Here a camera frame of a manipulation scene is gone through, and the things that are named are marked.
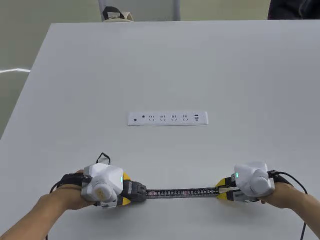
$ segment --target electrical outlet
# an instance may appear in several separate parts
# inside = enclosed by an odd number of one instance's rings
[[[128,115],[128,126],[208,124],[206,111],[135,111]]]

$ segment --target tape measure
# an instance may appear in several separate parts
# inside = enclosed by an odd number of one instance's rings
[[[179,198],[215,198],[219,195],[218,187],[180,188],[180,189],[146,189],[146,199]]]

